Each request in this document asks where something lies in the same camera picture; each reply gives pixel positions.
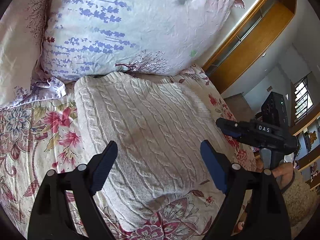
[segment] pink flower print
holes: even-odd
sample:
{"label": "pink flower print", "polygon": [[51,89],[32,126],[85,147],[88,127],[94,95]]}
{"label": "pink flower print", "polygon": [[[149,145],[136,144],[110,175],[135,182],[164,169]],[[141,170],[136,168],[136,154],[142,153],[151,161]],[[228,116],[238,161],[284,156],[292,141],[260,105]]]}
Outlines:
{"label": "pink flower print", "polygon": [[61,126],[67,126],[70,127],[70,116],[71,113],[71,108],[67,107],[63,112],[62,112],[62,120],[61,120]]}
{"label": "pink flower print", "polygon": [[230,111],[227,111],[227,119],[235,121],[233,114]]}
{"label": "pink flower print", "polygon": [[50,38],[49,36],[47,38],[44,38],[44,40],[49,43],[53,43],[55,41],[55,39],[53,37]]}
{"label": "pink flower print", "polygon": [[213,106],[215,106],[216,104],[218,104],[217,99],[215,99],[212,95],[209,94],[209,98],[210,98],[210,102]]}
{"label": "pink flower print", "polygon": [[208,207],[211,203],[213,203],[213,201],[214,200],[212,199],[212,196],[209,196],[209,197],[206,198],[204,204],[205,204],[206,207]]}
{"label": "pink flower print", "polygon": [[6,196],[6,198],[12,202],[16,202],[14,195],[12,194],[8,185],[4,182],[5,176],[0,179],[0,195]]}
{"label": "pink flower print", "polygon": [[52,133],[58,132],[59,124],[61,123],[60,115],[56,112],[50,112],[44,118],[44,123],[50,125]]}
{"label": "pink flower print", "polygon": [[80,142],[79,136],[77,136],[75,132],[69,131],[68,133],[65,134],[63,140],[59,141],[59,144],[64,147],[69,147],[70,145],[72,145],[73,147],[76,147],[79,142]]}
{"label": "pink flower print", "polygon": [[58,166],[58,162],[52,163],[51,167],[56,168]]}
{"label": "pink flower print", "polygon": [[63,164],[71,164],[72,168],[76,168],[76,154],[73,153],[70,149],[67,152],[60,153],[58,157],[61,159]]}
{"label": "pink flower print", "polygon": [[236,150],[238,151],[240,143],[236,140],[234,140],[231,136],[224,135],[225,138],[228,140],[228,143]]}
{"label": "pink flower print", "polygon": [[237,152],[238,152],[238,154],[236,154],[237,160],[239,161],[239,164],[244,167],[248,159],[247,152],[243,149],[239,149]]}
{"label": "pink flower print", "polygon": [[58,114],[56,112],[49,112],[47,116],[44,118],[44,123],[50,125],[50,129],[52,133],[58,132],[59,126],[67,126],[70,127],[70,119],[69,115],[71,113],[71,108],[67,107],[63,113]]}
{"label": "pink flower print", "polygon": [[156,225],[144,225],[131,234],[130,240],[160,240],[164,236],[161,227]]}

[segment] screw head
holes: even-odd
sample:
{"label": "screw head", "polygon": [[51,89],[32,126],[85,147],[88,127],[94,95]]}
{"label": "screw head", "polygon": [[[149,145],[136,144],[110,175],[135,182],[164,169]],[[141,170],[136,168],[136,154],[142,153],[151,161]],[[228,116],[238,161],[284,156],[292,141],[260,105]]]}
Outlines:
{"label": "screw head", "polygon": [[52,175],[54,175],[55,174],[55,171],[54,170],[49,170],[48,172],[47,172],[47,175],[49,176],[49,177],[51,177]]}
{"label": "screw head", "polygon": [[78,166],[78,170],[79,170],[79,171],[84,171],[86,168],[87,168],[87,165],[85,165],[85,164],[80,164],[80,165]]}
{"label": "screw head", "polygon": [[270,175],[271,175],[271,170],[265,169],[265,170],[264,170],[264,174],[270,176]]}
{"label": "screw head", "polygon": [[241,166],[240,166],[238,163],[234,163],[234,164],[232,165],[232,168],[233,168],[234,170],[238,171],[239,169],[241,169]]}

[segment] white wall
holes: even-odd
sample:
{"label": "white wall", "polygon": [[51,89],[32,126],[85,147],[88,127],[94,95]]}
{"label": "white wall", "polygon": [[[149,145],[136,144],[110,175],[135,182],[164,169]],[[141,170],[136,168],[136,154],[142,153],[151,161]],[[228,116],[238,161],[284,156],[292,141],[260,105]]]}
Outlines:
{"label": "white wall", "polygon": [[281,56],[279,63],[293,84],[310,73],[307,63],[292,45]]}
{"label": "white wall", "polygon": [[297,51],[304,57],[310,70],[320,82],[320,20],[308,0],[297,36],[293,41]]}
{"label": "white wall", "polygon": [[290,114],[291,104],[290,101],[288,101],[285,97],[285,95],[288,94],[289,100],[291,99],[290,80],[282,72],[279,65],[274,67],[273,70],[258,85],[244,95],[244,98],[248,102],[250,108],[255,114],[261,111],[261,105],[270,94],[270,92],[267,91],[267,88],[270,86],[272,86],[271,92],[276,92],[284,96],[287,114]]}
{"label": "white wall", "polygon": [[308,75],[308,88],[313,104],[320,103],[320,83],[313,72]]}
{"label": "white wall", "polygon": [[305,168],[303,171],[301,171],[303,181],[307,181],[311,178],[310,168]]}
{"label": "white wall", "polygon": [[230,34],[237,28],[242,20],[248,15],[259,0],[243,0],[245,9],[232,8],[228,19],[220,30],[219,35],[214,44],[204,52],[197,60],[199,66],[203,66],[212,54],[221,46],[221,44],[230,36]]}

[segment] wooden frame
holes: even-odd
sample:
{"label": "wooden frame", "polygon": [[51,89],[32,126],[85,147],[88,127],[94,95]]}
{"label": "wooden frame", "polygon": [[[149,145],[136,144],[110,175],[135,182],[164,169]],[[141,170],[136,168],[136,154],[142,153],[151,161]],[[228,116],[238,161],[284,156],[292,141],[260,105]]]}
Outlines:
{"label": "wooden frame", "polygon": [[303,156],[300,160],[298,160],[299,171],[303,171],[305,168],[309,167],[310,164],[314,163],[319,158],[320,158],[320,145],[314,148],[306,156]]}
{"label": "wooden frame", "polygon": [[276,2],[248,36],[209,76],[219,93],[230,87],[267,50],[294,14]]}
{"label": "wooden frame", "polygon": [[291,90],[291,119],[290,119],[290,127],[293,127],[295,125],[294,121],[296,120],[296,88],[294,84],[290,81],[290,90]]}
{"label": "wooden frame", "polygon": [[264,4],[266,0],[259,0],[257,4],[252,8],[244,20],[237,26],[237,28],[231,33],[231,35],[225,40],[225,42],[217,49],[217,51],[210,57],[210,59],[204,64],[202,69],[206,71],[209,66],[215,61],[218,55],[231,43],[231,41],[238,35],[245,24],[251,20],[251,18],[256,14],[260,7]]}
{"label": "wooden frame", "polygon": [[311,179],[307,180],[306,183],[310,186],[310,190],[313,190],[315,187],[320,185],[320,174],[315,176],[313,178],[313,181]]}

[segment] wooden shelf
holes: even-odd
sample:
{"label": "wooden shelf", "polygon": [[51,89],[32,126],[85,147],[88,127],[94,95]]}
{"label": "wooden shelf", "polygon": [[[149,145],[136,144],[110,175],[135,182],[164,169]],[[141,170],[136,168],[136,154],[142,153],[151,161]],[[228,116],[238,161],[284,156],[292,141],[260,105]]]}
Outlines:
{"label": "wooden shelf", "polygon": [[219,93],[233,84],[273,43],[294,13],[275,3],[257,26],[209,77]]}
{"label": "wooden shelf", "polygon": [[301,133],[305,128],[311,125],[320,115],[320,103],[314,106],[311,111],[303,117],[296,125],[290,128],[290,133],[294,136]]}
{"label": "wooden shelf", "polygon": [[313,190],[315,187],[320,185],[320,174],[315,176],[312,181],[311,179],[307,180],[306,183],[310,186],[310,189]]}
{"label": "wooden shelf", "polygon": [[231,35],[225,40],[225,42],[217,49],[217,51],[210,57],[210,59],[204,64],[202,69],[206,71],[210,65],[216,60],[221,52],[233,41],[233,39],[238,35],[241,29],[249,22],[252,17],[258,12],[260,7],[265,3],[266,0],[259,0],[257,4],[250,10],[248,15],[243,19],[243,21],[235,28]]}
{"label": "wooden shelf", "polygon": [[320,145],[314,148],[306,156],[298,160],[299,162],[299,171],[303,171],[305,168],[309,167],[310,164],[314,163],[320,158]]}

